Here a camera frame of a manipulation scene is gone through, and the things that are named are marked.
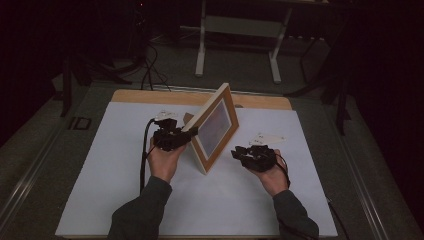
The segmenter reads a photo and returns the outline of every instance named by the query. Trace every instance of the black sensor device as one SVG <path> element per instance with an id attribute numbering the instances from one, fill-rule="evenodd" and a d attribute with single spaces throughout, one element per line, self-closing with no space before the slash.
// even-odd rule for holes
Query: black sensor device
<path id="1" fill-rule="evenodd" d="M 236 150 L 231 150 L 231 154 L 233 158 L 240 160 L 243 167 L 257 172 L 265 172 L 277 163 L 274 150 L 267 145 L 250 148 L 236 146 Z"/>
<path id="2" fill-rule="evenodd" d="M 171 118 L 155 121 L 155 124 L 159 126 L 159 129 L 153 133 L 153 144 L 167 152 L 190 142 L 191 138 L 198 134 L 197 127 L 182 132 L 181 128 L 176 127 L 177 120 Z"/>

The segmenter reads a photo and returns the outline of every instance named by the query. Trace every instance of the picture frame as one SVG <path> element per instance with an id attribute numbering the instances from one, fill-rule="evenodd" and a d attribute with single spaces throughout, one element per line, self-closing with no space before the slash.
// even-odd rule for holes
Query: picture frame
<path id="1" fill-rule="evenodd" d="M 200 170 L 207 174 L 239 127 L 228 83 L 223 83 L 203 107 L 185 123 L 182 131 L 198 127 L 191 139 Z"/>

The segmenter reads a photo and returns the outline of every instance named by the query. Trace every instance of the white sheet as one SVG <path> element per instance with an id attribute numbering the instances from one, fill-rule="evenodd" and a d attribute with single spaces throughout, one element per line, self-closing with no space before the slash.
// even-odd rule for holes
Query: white sheet
<path id="1" fill-rule="evenodd" d="M 107 235 L 112 213 L 138 196 L 144 129 L 161 110 L 184 113 L 198 106 L 115 103 L 107 107 L 80 176 L 66 204 L 58 236 Z M 162 236 L 275 236 L 272 199 L 259 180 L 231 157 L 259 132 L 286 140 L 271 144 L 288 163 L 291 190 L 318 224 L 320 236 L 337 236 L 324 192 L 295 111 L 237 109 L 240 127 L 208 175 L 189 147 L 172 179 L 173 192 L 160 226 Z M 150 136 L 157 129 L 152 125 Z M 146 181 L 150 176 L 146 166 Z"/>

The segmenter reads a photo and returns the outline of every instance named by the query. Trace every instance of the dark sleeve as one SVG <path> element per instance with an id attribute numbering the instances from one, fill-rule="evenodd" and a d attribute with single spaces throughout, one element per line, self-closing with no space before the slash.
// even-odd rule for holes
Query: dark sleeve
<path id="1" fill-rule="evenodd" d="M 172 188 L 151 176 L 140 196 L 118 208 L 112 215 L 108 240 L 158 239 L 166 202 Z"/>
<path id="2" fill-rule="evenodd" d="M 306 209 L 293 192 L 282 191 L 273 200 L 283 239 L 318 239 L 318 225 L 308 217 Z"/>

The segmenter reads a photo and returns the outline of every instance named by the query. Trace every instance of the hand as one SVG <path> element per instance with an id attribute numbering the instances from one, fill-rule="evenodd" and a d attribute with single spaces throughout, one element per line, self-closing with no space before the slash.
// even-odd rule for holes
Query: hand
<path id="1" fill-rule="evenodd" d="M 187 144 L 167 152 L 155 147 L 153 145 L 153 139 L 150 139 L 151 152 L 147 160 L 149 161 L 151 175 L 170 183 L 177 170 L 178 158 L 186 147 Z"/>
<path id="2" fill-rule="evenodd" d="M 275 149 L 274 152 L 276 154 L 278 163 L 283 166 L 284 169 L 287 170 L 287 166 L 283 163 L 280 157 L 280 150 Z M 277 193 L 289 189 L 287 184 L 287 178 L 284 175 L 283 171 L 277 165 L 274 165 L 271 169 L 265 172 L 256 172 L 250 169 L 249 171 L 259 178 L 265 190 L 269 193 L 269 195 L 271 195 L 271 197 L 274 197 L 274 195 L 276 195 Z"/>

